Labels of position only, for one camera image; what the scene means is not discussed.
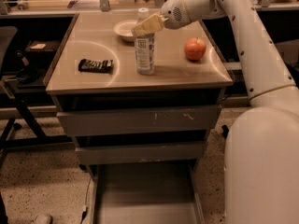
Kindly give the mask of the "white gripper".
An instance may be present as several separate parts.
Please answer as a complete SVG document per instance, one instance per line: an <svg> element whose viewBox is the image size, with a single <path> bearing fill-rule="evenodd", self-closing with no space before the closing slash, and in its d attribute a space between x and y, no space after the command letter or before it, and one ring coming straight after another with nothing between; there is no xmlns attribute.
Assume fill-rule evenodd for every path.
<svg viewBox="0 0 299 224"><path fill-rule="evenodd" d="M167 29L179 29L190 23L184 7L183 0L167 0L162 8L161 14L154 13L146 19L139 21L133 28L134 37L155 34L164 27Z"/></svg>

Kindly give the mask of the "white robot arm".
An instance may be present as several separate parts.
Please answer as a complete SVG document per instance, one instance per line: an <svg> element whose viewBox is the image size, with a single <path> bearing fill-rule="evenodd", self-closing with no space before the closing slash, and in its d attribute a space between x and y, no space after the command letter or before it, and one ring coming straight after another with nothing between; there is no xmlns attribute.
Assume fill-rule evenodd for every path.
<svg viewBox="0 0 299 224"><path fill-rule="evenodd" d="M299 88L253 0L167 0L133 29L134 36L226 16L251 108L225 145L226 224L299 224Z"/></svg>

